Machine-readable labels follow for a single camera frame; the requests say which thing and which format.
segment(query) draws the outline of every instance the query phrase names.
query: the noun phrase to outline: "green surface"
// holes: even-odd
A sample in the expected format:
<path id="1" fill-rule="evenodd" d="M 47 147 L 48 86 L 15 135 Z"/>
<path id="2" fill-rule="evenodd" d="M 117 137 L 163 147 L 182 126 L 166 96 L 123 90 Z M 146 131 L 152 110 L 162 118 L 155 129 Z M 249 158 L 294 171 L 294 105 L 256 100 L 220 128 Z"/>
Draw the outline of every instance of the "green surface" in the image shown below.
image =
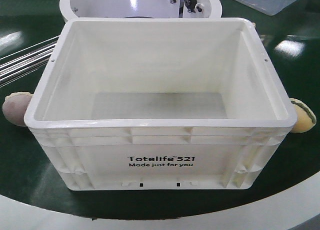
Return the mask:
<path id="1" fill-rule="evenodd" d="M 267 16 L 233 0 L 221 0 L 223 17 L 255 22 L 290 97 L 320 116 L 320 0 L 299 0 Z M 21 32 L 20 40 L 0 45 L 0 56 L 60 34 L 59 0 L 0 0 L 0 41 Z M 12 92 L 33 92 L 43 68 L 0 88 L 0 101 Z M 289 134 L 248 190 L 89 191 L 67 189 L 27 128 L 0 114 L 0 194 L 89 218 L 165 219 L 215 212 L 266 198 L 320 170 L 320 126 Z"/>

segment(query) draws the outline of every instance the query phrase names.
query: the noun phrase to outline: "plush toy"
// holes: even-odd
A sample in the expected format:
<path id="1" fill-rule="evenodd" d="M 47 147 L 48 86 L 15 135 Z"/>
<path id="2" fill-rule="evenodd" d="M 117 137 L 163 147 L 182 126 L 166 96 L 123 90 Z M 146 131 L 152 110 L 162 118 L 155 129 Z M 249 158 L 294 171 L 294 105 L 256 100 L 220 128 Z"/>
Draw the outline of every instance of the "plush toy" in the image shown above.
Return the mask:
<path id="1" fill-rule="evenodd" d="M 31 98 L 32 94 L 29 92 L 12 93 L 7 96 L 2 105 L 5 118 L 15 125 L 25 127 L 24 116 Z"/>
<path id="2" fill-rule="evenodd" d="M 317 118 L 305 103 L 298 99 L 290 100 L 298 117 L 296 124 L 291 130 L 291 133 L 304 133 L 316 125 Z"/>

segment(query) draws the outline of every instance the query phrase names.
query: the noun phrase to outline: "metal rod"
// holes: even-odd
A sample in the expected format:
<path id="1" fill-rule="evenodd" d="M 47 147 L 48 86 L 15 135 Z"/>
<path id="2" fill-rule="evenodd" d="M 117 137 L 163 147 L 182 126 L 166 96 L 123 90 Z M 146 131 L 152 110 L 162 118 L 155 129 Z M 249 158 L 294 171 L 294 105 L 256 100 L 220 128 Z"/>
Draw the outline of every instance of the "metal rod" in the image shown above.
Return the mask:
<path id="1" fill-rule="evenodd" d="M 0 60 L 3 60 L 10 56 L 12 57 L 14 55 L 17 55 L 33 47 L 39 46 L 41 44 L 45 44 L 50 41 L 48 44 L 38 49 L 35 49 L 25 55 L 19 56 L 7 63 L 0 65 L 0 87 L 3 87 L 9 83 L 12 83 L 17 79 L 23 76 L 26 76 L 29 73 L 34 72 L 39 67 L 46 65 L 56 46 L 58 37 L 59 36 L 53 37 L 51 39 L 45 40 L 43 42 L 40 42 L 38 44 L 35 44 L 33 46 L 20 50 L 16 53 L 0 58 Z"/>

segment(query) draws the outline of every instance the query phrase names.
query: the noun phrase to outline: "white round container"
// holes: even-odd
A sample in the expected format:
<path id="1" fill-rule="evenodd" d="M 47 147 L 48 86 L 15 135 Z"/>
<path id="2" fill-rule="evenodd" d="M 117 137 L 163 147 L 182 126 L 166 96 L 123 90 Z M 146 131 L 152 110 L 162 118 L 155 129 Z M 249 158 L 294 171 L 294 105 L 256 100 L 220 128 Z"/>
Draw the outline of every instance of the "white round container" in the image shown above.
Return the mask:
<path id="1" fill-rule="evenodd" d="M 108 18 L 220 18 L 219 0 L 197 0 L 194 12 L 188 12 L 184 0 L 60 0 L 65 22 L 77 17 Z"/>

